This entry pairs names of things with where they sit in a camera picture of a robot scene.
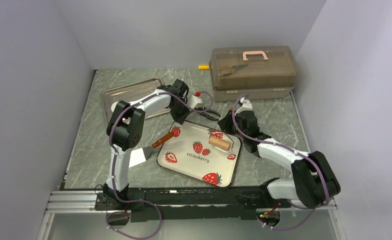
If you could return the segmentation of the wooden rolling pin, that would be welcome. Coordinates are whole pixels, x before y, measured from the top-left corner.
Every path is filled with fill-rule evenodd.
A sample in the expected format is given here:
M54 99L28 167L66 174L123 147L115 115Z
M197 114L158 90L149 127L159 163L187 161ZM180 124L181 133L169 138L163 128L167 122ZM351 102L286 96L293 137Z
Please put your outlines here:
M231 151L234 147L234 140L230 135L220 132L220 131L212 131L209 132L208 143L220 150L225 152Z

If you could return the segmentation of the strawberry pattern white tray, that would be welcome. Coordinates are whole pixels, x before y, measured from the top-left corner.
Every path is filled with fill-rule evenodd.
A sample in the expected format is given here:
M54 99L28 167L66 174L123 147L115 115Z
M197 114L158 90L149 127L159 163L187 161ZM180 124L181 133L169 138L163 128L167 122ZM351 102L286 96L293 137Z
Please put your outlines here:
M208 143L208 133L220 130L185 121L172 123L170 131L174 136L160 148L159 166L219 188L231 186L242 147L239 137L228 134L234 140L228 152Z

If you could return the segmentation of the spatula with wooden handle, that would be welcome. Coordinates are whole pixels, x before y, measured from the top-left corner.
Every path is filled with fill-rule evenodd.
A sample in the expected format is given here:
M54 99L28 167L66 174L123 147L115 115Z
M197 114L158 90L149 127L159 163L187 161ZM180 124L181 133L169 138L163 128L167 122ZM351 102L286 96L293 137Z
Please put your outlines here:
M129 168L142 164L145 161L147 161L149 157L152 155L152 153L155 152L156 148L160 147L162 144L164 144L166 141L171 139L173 136L174 134L170 131L166 135L161 137L159 140L155 141L153 144L150 144L143 148L132 150L130 156Z

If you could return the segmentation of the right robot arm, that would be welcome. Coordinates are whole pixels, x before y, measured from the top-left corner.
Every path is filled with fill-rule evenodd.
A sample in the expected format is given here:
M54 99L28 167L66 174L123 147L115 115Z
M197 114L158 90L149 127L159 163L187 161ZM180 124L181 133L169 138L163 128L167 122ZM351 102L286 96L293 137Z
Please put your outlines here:
M270 208L280 200L298 200L303 207L314 209L341 192L322 152L299 151L276 141L260 130L253 111L229 111L218 125L224 133L239 136L249 153L271 160L292 174L290 180L275 177L260 185L259 200L264 207Z

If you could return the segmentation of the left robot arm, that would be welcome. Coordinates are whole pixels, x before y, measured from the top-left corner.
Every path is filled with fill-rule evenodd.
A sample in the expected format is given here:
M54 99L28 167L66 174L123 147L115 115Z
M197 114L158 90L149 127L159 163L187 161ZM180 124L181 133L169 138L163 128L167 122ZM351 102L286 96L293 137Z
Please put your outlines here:
M188 86L177 79L172 85L162 85L139 100L117 103L106 130L111 163L103 186L104 194L109 195L107 202L113 209L123 209L128 201L131 152L142 138L146 115L168 108L173 120L182 124L202 104L198 94L189 95L188 91Z

